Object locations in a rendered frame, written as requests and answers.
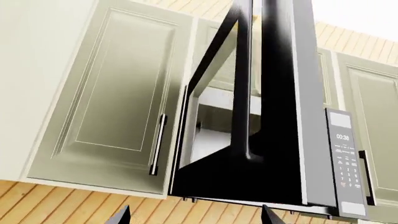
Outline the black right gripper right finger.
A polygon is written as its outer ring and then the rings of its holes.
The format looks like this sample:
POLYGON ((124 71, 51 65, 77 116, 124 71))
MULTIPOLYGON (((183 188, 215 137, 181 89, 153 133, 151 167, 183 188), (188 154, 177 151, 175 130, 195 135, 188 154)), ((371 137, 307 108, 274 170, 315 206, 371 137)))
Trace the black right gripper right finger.
POLYGON ((286 224, 267 205, 262 205, 261 220, 262 224, 286 224))

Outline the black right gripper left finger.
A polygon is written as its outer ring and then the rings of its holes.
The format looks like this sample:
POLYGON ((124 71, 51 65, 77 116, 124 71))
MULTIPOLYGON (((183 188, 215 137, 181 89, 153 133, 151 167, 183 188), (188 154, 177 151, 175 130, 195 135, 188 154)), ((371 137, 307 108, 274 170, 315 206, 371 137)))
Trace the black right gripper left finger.
POLYGON ((119 212, 116 212, 114 216, 109 218, 104 224, 130 224, 131 213, 129 205, 126 205, 119 212))

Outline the black microwave door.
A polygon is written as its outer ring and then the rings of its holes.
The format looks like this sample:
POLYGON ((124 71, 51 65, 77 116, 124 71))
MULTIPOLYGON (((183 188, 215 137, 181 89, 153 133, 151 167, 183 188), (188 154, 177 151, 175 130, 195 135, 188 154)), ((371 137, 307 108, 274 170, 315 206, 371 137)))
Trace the black microwave door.
POLYGON ((261 0, 261 113, 250 119, 253 0, 233 0, 187 86, 192 105, 237 28, 230 142, 176 167, 170 194, 336 207, 312 0, 261 0))

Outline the grey microwave control panel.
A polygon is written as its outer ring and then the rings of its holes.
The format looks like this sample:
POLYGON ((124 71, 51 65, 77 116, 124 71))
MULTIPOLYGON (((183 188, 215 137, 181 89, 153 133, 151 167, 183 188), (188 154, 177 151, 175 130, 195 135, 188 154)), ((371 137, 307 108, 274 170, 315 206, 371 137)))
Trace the grey microwave control panel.
POLYGON ((330 144, 338 216, 365 219, 368 217, 359 156, 355 146, 351 115, 325 108, 330 144))

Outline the black over-range microwave body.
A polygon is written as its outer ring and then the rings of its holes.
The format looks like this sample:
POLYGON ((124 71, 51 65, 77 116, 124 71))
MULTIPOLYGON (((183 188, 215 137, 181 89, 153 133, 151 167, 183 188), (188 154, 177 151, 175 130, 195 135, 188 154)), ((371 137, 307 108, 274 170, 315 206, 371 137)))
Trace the black over-range microwave body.
POLYGON ((251 113, 249 145, 261 153, 262 161, 232 158, 232 111, 224 105, 230 99, 227 91, 207 88, 185 106, 171 194, 341 217, 330 144, 300 160, 284 124, 271 129, 282 138, 268 143, 270 136, 260 131, 259 113, 251 113))

